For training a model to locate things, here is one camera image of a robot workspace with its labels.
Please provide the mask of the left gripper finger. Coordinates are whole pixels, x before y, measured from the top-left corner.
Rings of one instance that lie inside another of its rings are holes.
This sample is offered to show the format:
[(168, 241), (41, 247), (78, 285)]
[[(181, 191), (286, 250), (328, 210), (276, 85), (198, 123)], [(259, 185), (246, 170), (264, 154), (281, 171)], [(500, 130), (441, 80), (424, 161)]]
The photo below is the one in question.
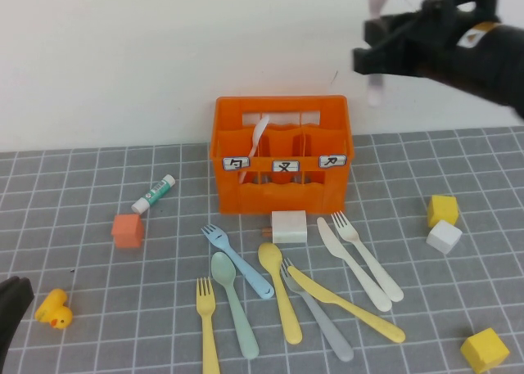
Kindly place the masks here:
[(1, 361), (4, 362), (16, 330), (13, 326), (12, 292), (16, 285), (16, 277), (10, 277), (1, 283)]
[(16, 306), (13, 319), (13, 333), (16, 333), (22, 318), (34, 299), (34, 291), (27, 277), (18, 277), (16, 285)]

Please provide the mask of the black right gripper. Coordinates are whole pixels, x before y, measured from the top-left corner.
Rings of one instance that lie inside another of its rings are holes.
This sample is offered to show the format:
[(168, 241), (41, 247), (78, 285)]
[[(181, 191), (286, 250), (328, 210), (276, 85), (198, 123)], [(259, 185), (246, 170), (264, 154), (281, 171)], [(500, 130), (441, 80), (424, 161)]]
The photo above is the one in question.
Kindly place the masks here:
[[(424, 0), (406, 42), (352, 50), (356, 73), (429, 77), (449, 64), (458, 47), (472, 49), (499, 26), (498, 0)], [(364, 39), (384, 39), (409, 22), (387, 15), (364, 22)]]

